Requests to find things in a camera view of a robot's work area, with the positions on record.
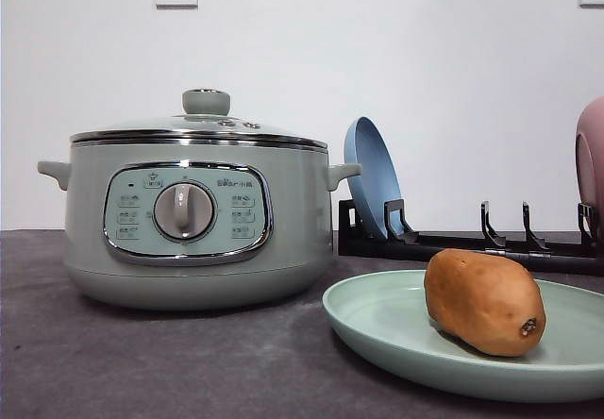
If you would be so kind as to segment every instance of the pink bowl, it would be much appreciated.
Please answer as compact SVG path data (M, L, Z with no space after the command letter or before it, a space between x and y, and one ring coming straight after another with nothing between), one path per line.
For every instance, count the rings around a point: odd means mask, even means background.
M581 202L597 207L604 216L604 96L580 115L575 154Z

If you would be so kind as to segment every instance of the pot handle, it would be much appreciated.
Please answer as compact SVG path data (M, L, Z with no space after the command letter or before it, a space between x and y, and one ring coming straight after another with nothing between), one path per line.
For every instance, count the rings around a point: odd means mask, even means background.
M338 164L327 167L327 189L336 191L338 184L350 176L359 176L362 172L361 165L357 162Z
M44 176L51 176L59 183L62 190L67 191L72 165L69 162L38 161L38 172Z

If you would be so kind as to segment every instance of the plate rim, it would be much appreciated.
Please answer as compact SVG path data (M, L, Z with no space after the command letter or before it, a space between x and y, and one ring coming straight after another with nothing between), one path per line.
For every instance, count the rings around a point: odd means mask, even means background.
M349 331L356 333L356 334L360 334L364 338L369 339L370 341L374 341L379 344L384 344L384 345L387 345L387 346L397 349L397 350L403 350L406 352L410 352L410 353L419 355L421 357L431 357L431 358L436 358L436 359L440 359L440 360L446 360L448 362L453 362L453 363L471 364L471 365L476 365L476 366L481 366L481 367L488 366L488 367L493 367L493 368L498 368L498 369L503 369L503 370L519 371L519 372L528 371L528 372L558 372L558 373L560 373L560 372L591 373L591 372L604 371L604 361L588 363L588 364L556 364L556 365L554 365L554 364L518 364L518 363L513 363L513 362L505 362L505 361L501 361L501 360L472 360L472 359L469 359L466 357L460 357L460 356L455 356L455 355L446 355L443 353L435 353L433 351L418 350L417 348L409 347L409 346L402 345L402 344L393 344L392 342L388 342L384 339L381 339L376 336L372 336L371 334L368 334L364 331L351 327L350 325L345 323L343 320L341 320L337 316L337 314L333 311L333 308L328 303L329 295L334 290L340 288L343 284L345 284L347 282L358 281L359 279L361 279L363 277L379 277L379 276L392 275L392 274L397 274L397 275L421 274L421 273L424 274L425 272L426 272L426 270L389 270L389 271L380 271L380 272L376 272L376 273L366 273L364 275L358 275L358 276L353 276L353 277L348 277L346 279L342 279L342 280L336 282L335 284L331 285L323 293L323 296L322 296L323 308L326 310L327 315L329 316L329 318L331 320L335 320L336 322L338 322L338 324L340 326L345 327ZM550 285L553 285L558 288L565 288L565 289L569 289L569 290L579 291L581 294L587 293L587 294L593 295L595 297L598 297L599 299L604 301L604 293L598 293L598 292L594 292L594 291L587 290L587 289L581 289L581 287L575 287L572 285L561 284L559 282L552 282L549 280L535 279L535 281L537 281L537 283L540 283L540 284L550 284Z

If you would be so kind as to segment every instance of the mint green plate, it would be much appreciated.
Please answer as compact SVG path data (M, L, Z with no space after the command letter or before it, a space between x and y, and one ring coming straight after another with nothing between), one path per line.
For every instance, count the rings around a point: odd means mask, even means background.
M538 281L547 315L539 345L519 358L479 353L429 319L425 271L351 277L323 305L359 355L400 377L473 397L570 402L604 396L604 294Z

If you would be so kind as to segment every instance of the pot base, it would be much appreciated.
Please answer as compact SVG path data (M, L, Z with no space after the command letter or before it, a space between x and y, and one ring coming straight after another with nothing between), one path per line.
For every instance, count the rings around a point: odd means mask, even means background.
M145 310L215 310L258 304L298 293L332 260L245 274L136 277L93 273L67 266L78 289L99 301Z

